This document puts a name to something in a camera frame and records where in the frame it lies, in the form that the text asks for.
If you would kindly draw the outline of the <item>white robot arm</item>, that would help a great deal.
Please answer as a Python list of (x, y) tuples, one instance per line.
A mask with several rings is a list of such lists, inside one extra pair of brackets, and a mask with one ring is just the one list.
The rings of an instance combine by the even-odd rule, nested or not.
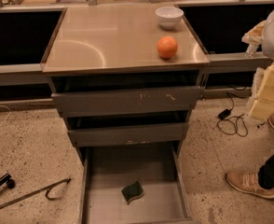
[(248, 113), (251, 119), (266, 121), (274, 113), (274, 10), (241, 41), (249, 45), (248, 53), (254, 54), (253, 46), (261, 46), (262, 53), (272, 60), (271, 66), (264, 71), (262, 81), (253, 81), (252, 105)]

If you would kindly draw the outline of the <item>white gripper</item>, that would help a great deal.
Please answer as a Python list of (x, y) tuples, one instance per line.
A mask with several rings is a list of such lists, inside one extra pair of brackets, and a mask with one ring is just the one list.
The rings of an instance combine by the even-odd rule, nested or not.
[[(260, 45), (265, 21), (261, 21), (241, 39), (250, 45)], [(266, 121), (274, 113), (274, 62), (267, 69), (258, 67), (253, 76), (252, 96), (248, 102), (248, 116)]]

